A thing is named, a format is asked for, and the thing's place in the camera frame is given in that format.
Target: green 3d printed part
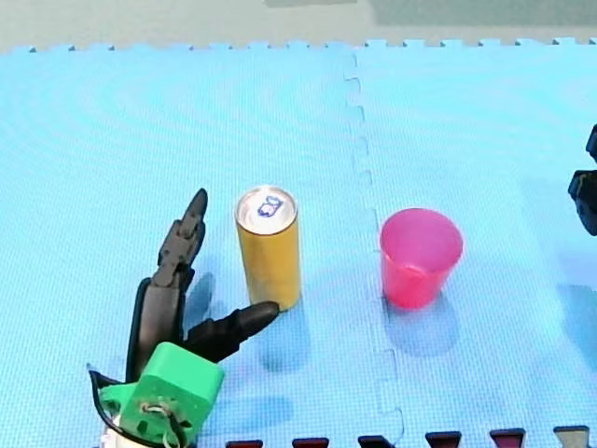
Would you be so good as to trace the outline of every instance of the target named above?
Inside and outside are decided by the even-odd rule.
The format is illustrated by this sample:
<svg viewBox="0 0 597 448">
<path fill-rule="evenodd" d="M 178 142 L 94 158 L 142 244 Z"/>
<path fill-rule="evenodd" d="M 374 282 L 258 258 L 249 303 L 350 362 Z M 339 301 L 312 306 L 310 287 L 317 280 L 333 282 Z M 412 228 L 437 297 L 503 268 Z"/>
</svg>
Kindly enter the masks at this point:
<svg viewBox="0 0 597 448">
<path fill-rule="evenodd" d="M 139 381 L 101 390 L 103 406 L 119 414 L 119 426 L 155 443 L 177 446 L 174 424 L 185 440 L 197 436 L 215 404 L 224 371 L 215 363 L 172 343 L 161 343 Z"/>
</svg>

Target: red cup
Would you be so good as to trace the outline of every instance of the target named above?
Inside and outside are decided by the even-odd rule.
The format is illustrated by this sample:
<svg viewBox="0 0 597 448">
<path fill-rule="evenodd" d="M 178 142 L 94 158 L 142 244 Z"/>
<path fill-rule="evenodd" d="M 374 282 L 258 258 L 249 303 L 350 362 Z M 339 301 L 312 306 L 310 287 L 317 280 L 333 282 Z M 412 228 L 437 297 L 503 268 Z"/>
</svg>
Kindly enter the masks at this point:
<svg viewBox="0 0 597 448">
<path fill-rule="evenodd" d="M 423 308 L 441 290 L 463 253 L 456 226 L 433 210 L 410 208 L 382 227 L 383 295 L 400 308 Z"/>
</svg>

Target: aluminum can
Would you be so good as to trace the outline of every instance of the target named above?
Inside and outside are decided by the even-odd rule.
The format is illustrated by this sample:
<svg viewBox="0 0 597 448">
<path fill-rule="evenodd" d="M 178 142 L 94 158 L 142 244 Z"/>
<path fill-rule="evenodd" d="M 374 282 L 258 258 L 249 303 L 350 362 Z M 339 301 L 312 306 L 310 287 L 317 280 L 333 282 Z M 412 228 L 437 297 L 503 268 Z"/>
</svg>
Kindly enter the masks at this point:
<svg viewBox="0 0 597 448">
<path fill-rule="evenodd" d="M 234 215 L 249 301 L 275 301 L 288 310 L 301 292 L 295 200 L 282 189 L 260 186 L 242 196 Z"/>
</svg>

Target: puzzle mat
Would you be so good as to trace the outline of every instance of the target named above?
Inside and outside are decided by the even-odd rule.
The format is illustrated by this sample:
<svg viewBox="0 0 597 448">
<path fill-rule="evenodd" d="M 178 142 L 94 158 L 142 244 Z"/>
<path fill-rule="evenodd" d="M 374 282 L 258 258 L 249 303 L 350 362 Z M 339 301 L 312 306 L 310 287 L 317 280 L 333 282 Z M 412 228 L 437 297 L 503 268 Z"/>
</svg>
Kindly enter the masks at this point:
<svg viewBox="0 0 597 448">
<path fill-rule="evenodd" d="M 566 189 L 592 166 L 597 46 L 554 43 L 2 56 L 2 444 L 98 444 L 85 365 L 122 379 L 138 282 L 199 187 L 186 327 L 247 304 L 232 210 L 261 183 L 298 201 L 303 296 L 223 362 L 200 447 L 522 428 L 555 448 L 554 427 L 596 427 L 597 247 Z M 410 206 L 450 216 L 465 254 L 402 314 L 377 234 Z"/>
</svg>

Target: wire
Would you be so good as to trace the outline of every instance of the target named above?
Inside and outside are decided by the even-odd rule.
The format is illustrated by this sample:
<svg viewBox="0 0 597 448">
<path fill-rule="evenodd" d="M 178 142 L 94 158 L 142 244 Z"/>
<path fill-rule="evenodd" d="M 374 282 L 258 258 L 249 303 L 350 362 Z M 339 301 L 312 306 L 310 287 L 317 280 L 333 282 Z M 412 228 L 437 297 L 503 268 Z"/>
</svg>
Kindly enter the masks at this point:
<svg viewBox="0 0 597 448">
<path fill-rule="evenodd" d="M 98 371 L 94 371 L 92 369 L 88 369 L 88 371 L 89 371 L 90 378 L 91 378 L 91 393 L 93 395 L 93 405 L 95 406 L 95 411 L 100 415 L 100 418 L 104 421 L 104 423 L 107 427 L 109 427 L 111 430 L 116 432 L 120 437 L 123 437 L 130 441 L 133 441 L 135 443 L 138 443 L 142 446 L 146 446 L 148 448 L 164 448 L 164 447 L 165 448 L 173 448 L 170 444 L 168 444 L 168 440 L 167 440 L 167 437 L 165 434 L 164 434 L 164 438 L 163 438 L 164 443 L 155 443 L 153 441 L 143 440 L 143 439 L 135 436 L 134 434 L 131 434 L 130 432 L 125 431 L 121 427 L 117 426 L 112 421 L 112 419 L 105 413 L 104 407 L 102 406 L 102 403 L 100 401 L 99 389 L 101 389 L 102 387 L 106 387 L 107 385 L 120 385 L 121 383 L 119 383 L 118 381 L 115 381 L 111 378 L 108 378 L 107 376 L 103 376 Z M 178 422 L 176 421 L 174 414 L 166 413 L 166 411 L 164 411 L 161 407 L 159 407 L 159 408 L 161 409 L 162 413 L 165 416 L 167 416 L 167 418 L 169 420 L 170 429 L 177 439 L 177 447 L 176 448 L 182 448 L 182 447 L 186 446 L 185 445 L 185 443 L 186 443 L 185 433 L 184 433 L 183 429 L 180 427 L 180 425 L 178 424 Z"/>
</svg>

